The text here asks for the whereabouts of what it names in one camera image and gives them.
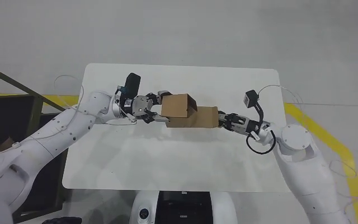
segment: box flap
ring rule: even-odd
[[[161,116],[188,118],[197,111],[196,101],[189,94],[164,96]]]

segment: black panel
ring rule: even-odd
[[[25,139],[34,99],[29,95],[0,97],[1,140],[11,137],[15,142],[21,142]]]
[[[156,224],[213,224],[209,192],[159,192]]]

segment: black cable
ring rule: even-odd
[[[252,136],[251,134],[249,134],[249,135],[247,136],[247,138],[246,138],[246,144],[247,144],[247,146],[249,147],[249,149],[251,149],[251,151],[253,151],[254,153],[257,153],[257,154],[260,154],[260,155],[268,154],[269,152],[271,152],[271,151],[275,148],[275,145],[276,145],[276,136],[275,136],[275,134],[274,134],[274,132],[273,132],[272,130],[271,130],[270,132],[271,132],[271,134],[272,134],[272,137],[274,138],[274,143],[272,144],[272,146],[271,146],[271,148],[270,148],[269,150],[267,150],[266,152],[258,152],[258,151],[256,151],[256,150],[254,150],[254,149],[250,146],[250,144],[248,143],[249,137]]]

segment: metal frame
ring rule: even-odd
[[[41,117],[41,111],[43,108],[43,104],[44,102],[47,103],[48,105],[60,110],[60,111],[64,111],[65,108],[57,105],[56,103],[52,102],[51,100],[41,96],[40,94],[38,94],[37,92],[31,90],[30,88],[24,86],[23,84],[17,82],[16,80],[6,76],[4,73],[0,72],[0,79],[4,80],[5,82],[11,84],[12,86],[15,86],[17,88],[19,88],[20,90],[28,93],[29,95],[34,97],[34,104],[32,106],[31,109],[31,116],[30,116],[30,122],[29,125],[27,126],[27,131],[26,131],[26,136],[30,136],[31,134],[33,134],[35,131],[38,130],[39,128],[39,124],[40,124],[40,117]],[[60,156],[62,156],[63,161],[66,160],[67,158],[67,151],[64,151]],[[65,167],[65,162],[63,162],[61,164],[61,168],[60,168],[60,177],[62,179],[63,177],[63,172],[64,172],[64,167]],[[28,214],[22,214],[21,213],[21,207],[13,214],[13,220],[15,223],[19,223],[19,222],[24,222],[27,220],[31,220],[33,218],[37,218],[40,216],[44,216],[46,214],[49,213],[53,213],[56,211],[59,211],[62,209],[62,205],[64,202],[64,195],[65,195],[65,188],[62,186],[62,183],[60,182],[58,187],[57,187],[57,197],[56,197],[56,202],[55,202],[55,206],[48,208],[46,210],[43,211],[37,211],[37,212],[31,212]]]

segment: yellow tape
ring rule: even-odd
[[[309,130],[312,134],[314,134],[319,140],[321,140],[329,148],[335,151],[335,153],[337,153],[340,156],[343,162],[345,162],[347,165],[355,169],[356,166],[354,162],[353,153],[344,144],[338,141],[333,135],[331,135],[328,131],[322,128],[310,117],[303,114],[302,111],[299,110],[293,104],[285,103],[285,112],[291,115],[300,124],[305,126],[307,130]],[[346,176],[350,176],[350,177],[355,176],[354,171],[348,166],[343,165],[343,170]],[[358,177],[347,178],[347,184],[351,196],[358,197]],[[356,220],[358,220],[358,203],[354,203],[353,207],[355,211]]]

